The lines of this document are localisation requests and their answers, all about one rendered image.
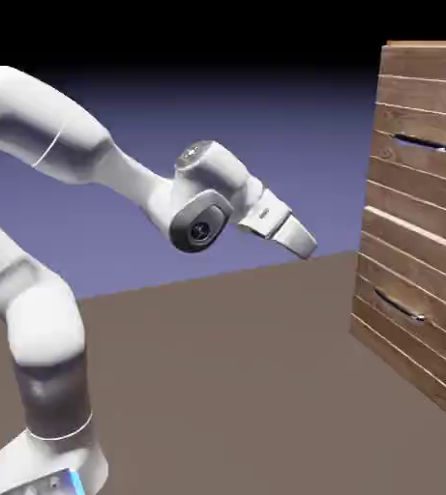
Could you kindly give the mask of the wooden cabinet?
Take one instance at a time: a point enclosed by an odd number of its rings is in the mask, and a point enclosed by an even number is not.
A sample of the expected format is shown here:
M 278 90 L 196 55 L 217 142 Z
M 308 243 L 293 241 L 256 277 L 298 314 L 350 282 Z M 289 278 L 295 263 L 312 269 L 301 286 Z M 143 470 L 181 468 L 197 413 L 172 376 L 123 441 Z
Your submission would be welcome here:
M 446 41 L 381 52 L 350 331 L 446 411 Z

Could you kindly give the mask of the wooden drawer front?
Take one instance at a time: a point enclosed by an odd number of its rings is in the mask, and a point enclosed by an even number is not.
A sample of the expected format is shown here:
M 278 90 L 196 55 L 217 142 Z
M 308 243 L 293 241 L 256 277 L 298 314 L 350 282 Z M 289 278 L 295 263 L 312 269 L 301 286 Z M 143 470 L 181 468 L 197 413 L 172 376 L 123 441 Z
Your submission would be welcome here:
M 446 143 L 446 80 L 379 77 L 367 185 L 368 204 L 446 239 L 446 153 L 393 133 Z
M 386 306 L 375 287 L 426 321 Z M 446 411 L 446 239 L 366 207 L 350 331 Z

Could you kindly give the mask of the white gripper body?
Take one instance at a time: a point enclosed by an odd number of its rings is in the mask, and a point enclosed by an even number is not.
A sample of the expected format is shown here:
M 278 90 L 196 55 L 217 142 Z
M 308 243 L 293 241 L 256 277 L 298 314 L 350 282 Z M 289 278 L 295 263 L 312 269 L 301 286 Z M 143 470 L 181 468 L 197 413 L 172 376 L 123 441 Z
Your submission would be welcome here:
M 284 221 L 273 240 L 301 259 L 308 259 L 317 248 L 315 237 L 293 215 Z

